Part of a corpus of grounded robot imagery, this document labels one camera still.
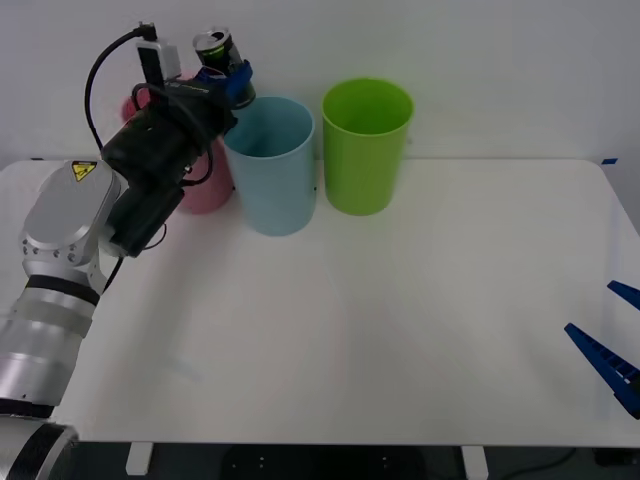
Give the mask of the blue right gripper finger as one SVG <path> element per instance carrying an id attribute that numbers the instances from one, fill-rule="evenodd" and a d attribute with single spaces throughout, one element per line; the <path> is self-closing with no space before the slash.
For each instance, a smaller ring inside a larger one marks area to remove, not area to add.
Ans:
<path id="1" fill-rule="evenodd" d="M 635 309 L 640 309 L 640 290 L 618 281 L 611 281 L 607 288 L 627 301 Z"/>
<path id="2" fill-rule="evenodd" d="M 639 418 L 639 369 L 596 341 L 576 325 L 564 331 L 612 390 L 614 397 L 634 418 Z"/>

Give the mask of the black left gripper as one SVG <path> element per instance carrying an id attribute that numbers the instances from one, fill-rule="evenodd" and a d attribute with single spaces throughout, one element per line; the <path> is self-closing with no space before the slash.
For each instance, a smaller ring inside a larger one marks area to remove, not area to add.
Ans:
<path id="1" fill-rule="evenodd" d="M 252 75 L 244 60 L 227 79 L 202 66 L 194 80 L 135 85 L 136 113 L 105 144 L 102 159 L 131 186 L 185 188 L 208 181 L 216 167 L 213 142 L 237 124 L 231 107 L 254 100 Z"/>

